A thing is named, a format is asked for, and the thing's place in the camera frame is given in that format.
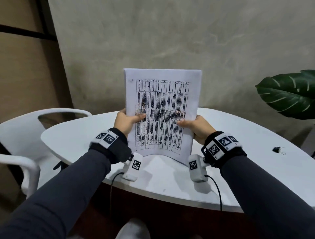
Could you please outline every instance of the white chair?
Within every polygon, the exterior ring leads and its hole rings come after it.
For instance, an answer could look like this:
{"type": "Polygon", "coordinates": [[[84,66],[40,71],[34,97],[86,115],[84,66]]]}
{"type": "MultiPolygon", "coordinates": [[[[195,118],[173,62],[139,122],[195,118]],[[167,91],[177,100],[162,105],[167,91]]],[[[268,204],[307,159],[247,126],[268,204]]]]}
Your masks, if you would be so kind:
{"type": "Polygon", "coordinates": [[[50,113],[92,114],[85,110],[53,108],[21,115],[0,124],[0,142],[12,155],[0,154],[0,163],[19,165],[24,179],[21,189],[28,198],[60,171],[53,167],[60,162],[41,141],[45,131],[38,117],[50,113]]]}

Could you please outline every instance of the oval table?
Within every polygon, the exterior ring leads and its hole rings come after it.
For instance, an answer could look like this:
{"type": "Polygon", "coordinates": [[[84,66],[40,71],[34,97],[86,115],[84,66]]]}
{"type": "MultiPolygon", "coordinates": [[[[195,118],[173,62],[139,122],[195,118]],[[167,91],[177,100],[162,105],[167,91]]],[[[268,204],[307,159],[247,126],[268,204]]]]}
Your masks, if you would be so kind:
{"type": "MultiPolygon", "coordinates": [[[[55,125],[41,136],[52,153],[70,165],[87,152],[89,143],[102,130],[114,125],[117,112],[93,115],[55,125]]],[[[246,119],[214,109],[198,108],[216,130],[229,132],[243,145],[248,157],[273,175],[310,206],[315,207],[315,161],[301,149],[246,119]],[[286,153],[275,153],[274,147],[283,147],[286,153]]],[[[201,145],[193,142],[192,154],[202,155],[201,145]]],[[[190,180],[188,167],[162,155],[144,157],[144,167],[136,182],[116,177],[114,186],[142,196],[177,203],[185,206],[220,209],[218,191],[212,180],[194,183],[190,180]]],[[[104,183],[111,184],[113,177],[121,172],[124,164],[112,165],[104,183]]],[[[217,182],[224,211],[242,212],[228,184],[217,168],[207,167],[207,173],[217,182]]]]}

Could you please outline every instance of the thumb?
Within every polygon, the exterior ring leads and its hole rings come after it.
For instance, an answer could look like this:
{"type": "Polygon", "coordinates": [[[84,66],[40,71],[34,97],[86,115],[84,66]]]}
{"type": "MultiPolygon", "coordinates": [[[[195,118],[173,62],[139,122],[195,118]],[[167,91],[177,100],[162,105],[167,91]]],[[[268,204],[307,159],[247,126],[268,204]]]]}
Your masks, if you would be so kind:
{"type": "Polygon", "coordinates": [[[146,114],[137,114],[135,116],[131,116],[130,119],[132,123],[138,122],[140,120],[143,120],[146,117],[146,114]]]}
{"type": "Polygon", "coordinates": [[[177,123],[180,127],[191,128],[193,122],[194,122],[193,120],[179,120],[179,121],[177,121],[176,123],[177,123]]]}

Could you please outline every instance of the hand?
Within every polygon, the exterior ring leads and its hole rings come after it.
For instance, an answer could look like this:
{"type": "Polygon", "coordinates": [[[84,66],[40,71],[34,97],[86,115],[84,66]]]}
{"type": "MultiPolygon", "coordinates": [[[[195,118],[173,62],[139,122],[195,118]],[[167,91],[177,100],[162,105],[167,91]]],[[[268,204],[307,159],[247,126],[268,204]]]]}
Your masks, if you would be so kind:
{"type": "Polygon", "coordinates": [[[126,108],[117,113],[114,128],[119,129],[126,137],[130,133],[135,122],[143,120],[146,114],[138,114],[135,116],[126,116],[126,108]]]}
{"type": "Polygon", "coordinates": [[[179,126],[191,129],[194,132],[194,139],[204,145],[207,137],[216,132],[216,130],[202,117],[197,115],[195,120],[182,120],[176,122],[179,126]]]}

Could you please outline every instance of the white device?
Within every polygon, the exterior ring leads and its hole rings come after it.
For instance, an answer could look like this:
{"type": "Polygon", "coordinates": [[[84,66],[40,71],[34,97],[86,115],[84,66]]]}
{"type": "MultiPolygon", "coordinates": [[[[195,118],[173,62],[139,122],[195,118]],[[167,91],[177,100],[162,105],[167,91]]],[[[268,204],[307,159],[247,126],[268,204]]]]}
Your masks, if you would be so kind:
{"type": "Polygon", "coordinates": [[[210,164],[205,163],[203,159],[204,157],[198,154],[193,154],[188,157],[189,175],[193,182],[201,183],[208,181],[208,177],[205,177],[205,175],[207,175],[206,166],[210,164]]]}
{"type": "Polygon", "coordinates": [[[131,161],[127,160],[126,162],[124,162],[124,169],[126,169],[126,171],[122,175],[122,177],[126,180],[135,182],[139,177],[140,170],[142,170],[143,167],[141,166],[143,162],[143,156],[138,153],[133,153],[133,155],[134,157],[131,161]]]}

